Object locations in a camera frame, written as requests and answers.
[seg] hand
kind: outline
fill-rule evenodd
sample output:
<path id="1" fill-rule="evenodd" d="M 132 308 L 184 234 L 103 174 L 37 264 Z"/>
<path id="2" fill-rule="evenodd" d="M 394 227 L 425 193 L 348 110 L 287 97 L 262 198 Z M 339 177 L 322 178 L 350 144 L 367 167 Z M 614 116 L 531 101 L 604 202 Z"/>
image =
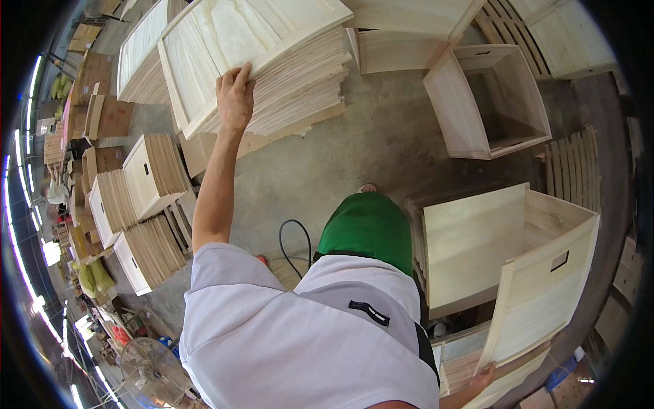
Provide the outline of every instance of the hand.
<path id="1" fill-rule="evenodd" d="M 479 392 L 486 389 L 492 383 L 492 377 L 495 375 L 495 362 L 491 362 L 484 371 L 477 374 L 470 382 L 470 387 L 476 388 Z"/>
<path id="2" fill-rule="evenodd" d="M 216 100 L 223 129 L 245 131 L 252 118 L 254 80 L 247 82 L 252 65 L 230 69 L 216 80 Z"/>

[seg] white t-shirt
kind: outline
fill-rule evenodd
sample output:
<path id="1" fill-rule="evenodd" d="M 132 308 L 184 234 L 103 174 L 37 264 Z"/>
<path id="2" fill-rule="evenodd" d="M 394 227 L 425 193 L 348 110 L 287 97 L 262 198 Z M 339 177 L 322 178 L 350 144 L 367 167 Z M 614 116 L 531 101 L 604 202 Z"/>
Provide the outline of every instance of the white t-shirt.
<path id="1" fill-rule="evenodd" d="M 68 197 L 68 189 L 64 185 L 57 185 L 52 179 L 50 180 L 50 189 L 48 190 L 48 202 L 51 204 L 63 204 Z"/>
<path id="2" fill-rule="evenodd" d="M 287 292 L 257 258 L 208 243 L 184 297 L 180 358 L 213 408 L 438 408 L 416 286 L 389 264 L 323 256 Z"/>

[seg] shirt label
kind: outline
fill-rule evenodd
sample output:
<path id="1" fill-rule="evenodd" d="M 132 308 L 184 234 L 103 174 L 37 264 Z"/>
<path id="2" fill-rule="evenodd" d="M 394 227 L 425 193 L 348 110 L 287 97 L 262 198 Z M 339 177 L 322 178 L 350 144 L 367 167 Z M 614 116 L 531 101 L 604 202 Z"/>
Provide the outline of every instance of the shirt label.
<path id="1" fill-rule="evenodd" d="M 368 304 L 367 302 L 359 302 L 359 301 L 352 300 L 350 301 L 348 308 L 365 312 L 366 314 L 368 314 L 370 318 L 372 318 L 373 321 L 384 327 L 387 327 L 388 324 L 390 323 L 389 316 L 379 313 L 377 310 L 372 308 L 372 306 L 370 306 L 370 304 Z"/>

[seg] factory floor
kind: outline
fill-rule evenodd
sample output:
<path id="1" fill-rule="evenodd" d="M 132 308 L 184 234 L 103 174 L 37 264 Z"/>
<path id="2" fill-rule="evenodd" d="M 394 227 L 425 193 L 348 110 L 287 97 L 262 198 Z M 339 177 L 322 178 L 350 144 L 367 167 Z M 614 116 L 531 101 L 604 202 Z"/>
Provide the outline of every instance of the factory floor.
<path id="1" fill-rule="evenodd" d="M 131 13 L 141 12 L 139 7 L 145 7 L 142 3 L 138 2 Z M 98 38 L 93 51 L 117 57 L 132 25 L 115 23 Z M 362 77 L 351 61 L 349 72 L 341 85 L 344 114 L 313 125 L 303 135 L 289 135 L 252 152 L 236 166 L 231 242 L 252 254 L 266 255 L 272 260 L 271 269 L 287 288 L 293 288 L 298 278 L 281 258 L 278 231 L 282 222 L 301 221 L 315 250 L 332 212 L 364 183 L 376 184 L 380 192 L 410 215 L 415 214 L 417 204 L 433 204 L 525 181 L 533 189 L 544 190 L 543 176 L 530 149 L 490 161 L 448 157 L 422 85 L 426 71 Z M 497 408 L 511 407 L 531 392 L 586 337 L 603 305 L 630 217 L 629 202 L 622 200 L 628 195 L 627 146 L 612 75 L 574 82 L 545 80 L 538 85 L 555 139 L 580 131 L 584 124 L 593 124 L 597 130 L 602 228 L 588 284 L 577 314 L 564 330 L 566 335 L 551 350 L 554 359 L 546 360 L 524 384 L 498 402 Z M 123 145 L 129 151 L 144 132 L 173 133 L 168 106 L 137 105 L 129 137 L 106 139 L 101 146 Z M 284 246 L 287 253 L 307 256 L 306 239 L 297 226 L 285 228 Z M 298 261 L 297 265 L 301 273 L 306 271 L 305 262 Z M 132 291 L 115 255 L 105 261 L 105 266 L 114 276 L 115 290 L 125 304 L 153 312 L 174 334 L 181 331 L 190 261 L 185 269 L 140 297 Z"/>

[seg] black cable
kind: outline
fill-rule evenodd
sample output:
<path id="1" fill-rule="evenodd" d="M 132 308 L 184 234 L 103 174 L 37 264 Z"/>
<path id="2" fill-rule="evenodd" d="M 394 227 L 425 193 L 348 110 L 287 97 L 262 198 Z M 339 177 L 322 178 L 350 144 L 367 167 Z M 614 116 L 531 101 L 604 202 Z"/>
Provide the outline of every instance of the black cable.
<path id="1" fill-rule="evenodd" d="M 309 243 L 309 256 L 307 257 L 307 262 L 309 262 L 309 266 L 307 267 L 307 271 L 309 271 L 309 268 L 311 268 L 311 239 L 309 238 L 309 233 L 307 233 L 307 229 L 305 229 L 304 226 L 302 225 L 302 223 L 300 223 L 296 219 L 287 220 L 284 223 L 282 223 L 282 225 L 279 227 L 279 248 L 281 249 L 282 254 L 284 255 L 284 258 L 286 259 L 286 261 L 288 261 L 290 266 L 293 267 L 293 270 L 295 270 L 295 272 L 298 273 L 298 277 L 300 277 L 300 279 L 302 279 L 302 275 L 300 274 L 298 269 L 295 268 L 293 263 L 291 263 L 289 257 L 286 255 L 286 251 L 284 251 L 284 245 L 282 244 L 282 230 L 284 229 L 284 226 L 286 226 L 286 224 L 290 223 L 290 222 L 295 222 L 295 223 L 299 224 L 300 227 L 302 227 L 302 230 L 304 230 L 304 235 L 307 236 L 307 242 Z"/>

